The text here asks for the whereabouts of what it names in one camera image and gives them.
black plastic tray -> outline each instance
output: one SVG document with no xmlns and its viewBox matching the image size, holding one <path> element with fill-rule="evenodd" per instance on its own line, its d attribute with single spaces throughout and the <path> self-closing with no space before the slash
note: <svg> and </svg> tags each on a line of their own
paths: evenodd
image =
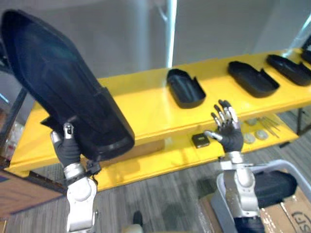
<svg viewBox="0 0 311 233">
<path fill-rule="evenodd" d="M 167 74 L 167 82 L 174 100 L 181 108 L 194 108 L 200 105 L 206 94 L 196 77 L 180 69 L 171 69 Z"/>
<path fill-rule="evenodd" d="M 303 50 L 301 57 L 307 61 L 309 64 L 311 64 L 311 51 L 309 50 Z"/>
<path fill-rule="evenodd" d="M 302 63 L 296 64 L 278 55 L 268 55 L 267 62 L 294 84 L 299 86 L 311 84 L 311 70 Z"/>
<path fill-rule="evenodd" d="M 68 38 L 15 10 L 4 13 L 1 34 L 14 76 L 50 114 L 45 125 L 63 135 L 62 125 L 71 122 L 82 154 L 94 161 L 133 147 L 131 127 Z"/>
<path fill-rule="evenodd" d="M 284 198 L 294 195 L 297 188 L 295 177 L 282 171 L 256 173 L 255 180 L 259 208 L 282 202 Z"/>
<path fill-rule="evenodd" d="M 257 71 L 247 63 L 230 62 L 228 72 L 249 94 L 257 98 L 269 96 L 279 88 L 279 84 L 263 69 Z"/>
</svg>

robotic arm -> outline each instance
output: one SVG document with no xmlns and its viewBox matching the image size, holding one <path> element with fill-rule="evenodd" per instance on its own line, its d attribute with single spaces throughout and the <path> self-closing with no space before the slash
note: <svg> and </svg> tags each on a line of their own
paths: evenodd
<svg viewBox="0 0 311 233">
<path fill-rule="evenodd" d="M 255 177 L 249 164 L 244 163 L 243 135 L 237 115 L 226 100 L 219 100 L 223 111 L 214 105 L 219 117 L 212 113 L 217 132 L 205 131 L 208 137 L 216 139 L 224 148 L 225 159 L 220 161 L 224 170 L 226 202 L 233 216 L 238 232 L 263 233 L 258 200 L 255 194 Z"/>
<path fill-rule="evenodd" d="M 63 165 L 68 184 L 67 199 L 70 211 L 67 218 L 67 232 L 93 233 L 98 215 L 98 211 L 94 209 L 97 186 L 89 178 L 94 172 L 86 171 L 80 163 L 81 153 L 73 137 L 73 125 L 64 124 L 64 138 L 55 131 L 51 132 L 51 140 L 56 155 Z"/>
</svg>

yellow tabletop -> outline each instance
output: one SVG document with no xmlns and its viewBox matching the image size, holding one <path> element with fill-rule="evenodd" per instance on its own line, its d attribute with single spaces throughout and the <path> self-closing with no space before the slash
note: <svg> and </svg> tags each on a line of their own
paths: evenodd
<svg viewBox="0 0 311 233">
<path fill-rule="evenodd" d="M 259 140 L 256 138 L 253 144 L 244 143 L 242 149 L 243 153 L 298 138 L 298 136 L 276 115 L 268 115 L 268 117 L 277 123 L 277 129 L 273 127 L 271 127 L 271 129 L 278 137 L 268 132 L 259 122 L 254 126 L 244 123 L 242 124 L 243 133 L 251 133 L 254 135 L 257 130 L 265 130 L 268 133 L 268 138 L 266 140 Z M 211 139 L 209 146 L 197 149 L 193 145 L 191 137 L 192 134 L 170 137 L 165 140 L 165 148 L 163 151 L 135 157 L 103 167 L 102 171 L 95 176 L 98 181 L 98 190 L 102 191 L 187 167 L 214 162 L 218 157 L 224 154 L 222 146 L 215 140 Z"/>
<path fill-rule="evenodd" d="M 139 145 L 213 128 L 214 121 L 210 113 L 214 111 L 213 105 L 218 99 L 230 101 L 241 119 L 311 104 L 311 86 L 295 85 L 265 62 L 267 54 L 281 52 L 211 59 L 176 66 L 192 77 L 196 76 L 206 92 L 205 101 L 193 109 L 181 109 L 173 100 L 166 86 L 166 68 L 103 78 L 99 82 L 108 87 L 133 128 L 136 145 Z M 300 61 L 299 53 L 300 50 L 294 50 L 290 58 L 295 62 Z M 227 73 L 227 65 L 231 61 L 246 62 L 256 69 L 263 67 L 280 84 L 280 88 L 266 98 L 252 97 Z M 12 158 L 11 170 L 30 170 L 58 162 L 49 138 L 51 130 L 40 125 L 40 121 L 47 116 L 45 110 L 36 104 Z"/>
</svg>

gray carpet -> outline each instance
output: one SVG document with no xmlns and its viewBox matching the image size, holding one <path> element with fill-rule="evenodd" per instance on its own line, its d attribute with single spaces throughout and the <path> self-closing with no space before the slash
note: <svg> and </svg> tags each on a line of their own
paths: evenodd
<svg viewBox="0 0 311 233">
<path fill-rule="evenodd" d="M 296 112 L 280 114 L 290 127 L 295 126 Z M 250 162 L 262 163 L 285 159 L 293 163 L 311 182 L 311 132 L 280 149 L 278 146 L 247 154 Z M 56 168 L 50 172 L 59 175 Z M 198 199 L 216 188 L 219 165 L 211 163 L 184 169 L 129 185 L 100 192 L 97 196 L 101 212 L 98 233 L 120 233 L 131 223 L 133 213 L 141 210 L 146 232 L 208 232 L 200 222 Z M 69 205 L 61 198 L 13 215 L 7 233 L 62 233 L 66 228 Z"/>
</svg>

cardboard box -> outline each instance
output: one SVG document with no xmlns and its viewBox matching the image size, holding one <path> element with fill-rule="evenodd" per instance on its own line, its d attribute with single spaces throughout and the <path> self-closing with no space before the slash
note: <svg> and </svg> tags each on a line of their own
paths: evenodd
<svg viewBox="0 0 311 233">
<path fill-rule="evenodd" d="M 212 206 L 210 205 L 212 196 L 213 194 L 209 194 L 199 200 L 202 215 L 205 217 L 205 221 L 202 222 L 202 227 L 206 230 L 209 229 L 208 233 L 223 233 Z"/>
<path fill-rule="evenodd" d="M 311 203 L 299 187 L 284 202 L 262 208 L 260 215 L 267 233 L 311 233 Z"/>
<path fill-rule="evenodd" d="M 0 221 L 0 233 L 5 232 L 6 221 Z"/>
<path fill-rule="evenodd" d="M 199 200 L 205 227 L 211 233 L 222 233 L 210 198 L 211 195 L 207 195 Z M 260 216 L 266 233 L 311 233 L 311 203 L 299 187 L 295 195 L 284 202 L 262 208 Z"/>
</svg>

